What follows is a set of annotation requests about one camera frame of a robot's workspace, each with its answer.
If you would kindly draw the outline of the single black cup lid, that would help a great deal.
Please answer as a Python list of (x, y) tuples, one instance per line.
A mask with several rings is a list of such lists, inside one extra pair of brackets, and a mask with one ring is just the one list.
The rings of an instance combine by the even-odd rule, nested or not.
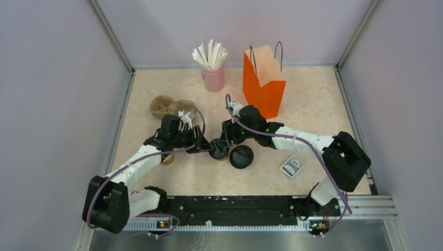
[(223, 148), (218, 144), (219, 138), (213, 139), (211, 140), (211, 144), (214, 147), (213, 151), (208, 152), (211, 158), (214, 157), (224, 157), (224, 156), (228, 156), (230, 149), (227, 148)]

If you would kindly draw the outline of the single brown paper cup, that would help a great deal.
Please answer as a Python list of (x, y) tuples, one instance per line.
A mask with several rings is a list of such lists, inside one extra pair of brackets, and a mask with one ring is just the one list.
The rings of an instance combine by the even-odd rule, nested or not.
[(229, 156), (224, 156), (224, 157), (214, 157), (213, 159), (219, 162), (225, 161), (229, 158)]

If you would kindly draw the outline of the stack of black cup lids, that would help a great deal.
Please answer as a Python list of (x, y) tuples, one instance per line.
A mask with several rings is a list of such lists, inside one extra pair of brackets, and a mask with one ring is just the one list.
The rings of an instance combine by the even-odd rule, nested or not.
[(247, 145), (236, 146), (229, 155), (229, 161), (234, 168), (244, 169), (252, 164), (254, 152)]

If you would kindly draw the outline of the stack of brown paper cups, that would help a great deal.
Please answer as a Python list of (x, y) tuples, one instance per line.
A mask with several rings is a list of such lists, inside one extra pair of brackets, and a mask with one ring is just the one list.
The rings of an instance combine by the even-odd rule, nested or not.
[(174, 154), (170, 154), (163, 159), (162, 164), (163, 165), (170, 165), (173, 162), (174, 162)]

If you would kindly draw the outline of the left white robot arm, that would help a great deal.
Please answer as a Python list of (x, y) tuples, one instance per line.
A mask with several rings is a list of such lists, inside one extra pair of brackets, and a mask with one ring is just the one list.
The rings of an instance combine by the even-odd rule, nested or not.
[(210, 151), (205, 132), (205, 125), (192, 125), (185, 116), (164, 116), (160, 128), (128, 161), (111, 173), (90, 180), (82, 220), (91, 229), (118, 234), (130, 218), (141, 213), (165, 214), (168, 203), (161, 198), (162, 190), (148, 188), (136, 194), (131, 194), (131, 190), (153, 167), (174, 154)]

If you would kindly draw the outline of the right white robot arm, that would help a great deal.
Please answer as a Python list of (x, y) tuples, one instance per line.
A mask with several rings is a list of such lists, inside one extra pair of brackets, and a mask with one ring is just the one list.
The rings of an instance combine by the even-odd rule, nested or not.
[(258, 108), (238, 102), (228, 102), (231, 119), (222, 123), (220, 140), (228, 145), (247, 139), (262, 147), (288, 150), (316, 157), (326, 178), (316, 185), (306, 201), (312, 215), (321, 215), (335, 197), (347, 202), (346, 192), (353, 192), (371, 166), (369, 156), (347, 132), (319, 135), (292, 129), (283, 123), (268, 122)]

